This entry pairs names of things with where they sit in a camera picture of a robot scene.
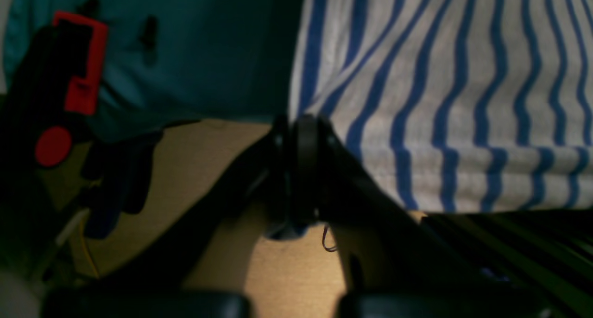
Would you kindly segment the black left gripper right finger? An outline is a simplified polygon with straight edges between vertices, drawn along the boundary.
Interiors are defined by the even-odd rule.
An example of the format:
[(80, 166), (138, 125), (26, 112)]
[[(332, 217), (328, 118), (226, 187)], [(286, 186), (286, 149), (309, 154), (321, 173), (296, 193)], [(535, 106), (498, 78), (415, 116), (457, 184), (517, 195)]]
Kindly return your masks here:
[(339, 318), (546, 318), (536, 293), (495, 282), (425, 231), (341, 144), (306, 115), (291, 127), (291, 218), (325, 222), (347, 294)]

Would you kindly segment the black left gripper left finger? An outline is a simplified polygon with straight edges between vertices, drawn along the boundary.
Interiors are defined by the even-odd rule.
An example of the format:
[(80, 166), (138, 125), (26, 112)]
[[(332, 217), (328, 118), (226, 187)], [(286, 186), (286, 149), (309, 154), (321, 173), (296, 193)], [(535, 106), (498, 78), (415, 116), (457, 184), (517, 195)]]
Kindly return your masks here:
[(255, 203), (284, 220), (290, 204), (280, 169), (290, 128), (285, 117), (231, 163), (214, 187), (159, 239), (104, 280), (52, 292), (44, 318), (247, 318), (246, 297), (218, 290), (182, 291), (223, 221)]

